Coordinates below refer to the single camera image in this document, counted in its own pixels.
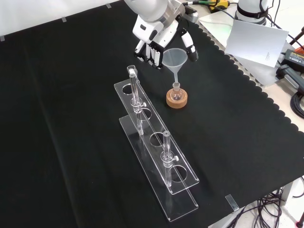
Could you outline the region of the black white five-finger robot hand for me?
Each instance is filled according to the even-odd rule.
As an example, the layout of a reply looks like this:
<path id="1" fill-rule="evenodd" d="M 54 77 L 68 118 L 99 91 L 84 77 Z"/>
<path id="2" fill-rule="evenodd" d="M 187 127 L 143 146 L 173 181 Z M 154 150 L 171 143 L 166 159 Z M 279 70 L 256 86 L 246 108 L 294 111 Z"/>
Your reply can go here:
<path id="1" fill-rule="evenodd" d="M 134 56 L 143 62 L 148 62 L 153 68 L 162 68 L 163 53 L 166 47 L 180 35 L 188 58 L 195 62 L 198 60 L 198 51 L 194 46 L 189 32 L 180 25 L 182 21 L 178 16 L 168 27 L 161 22 L 145 22 L 141 17 L 137 17 L 133 34 L 139 39 Z"/>

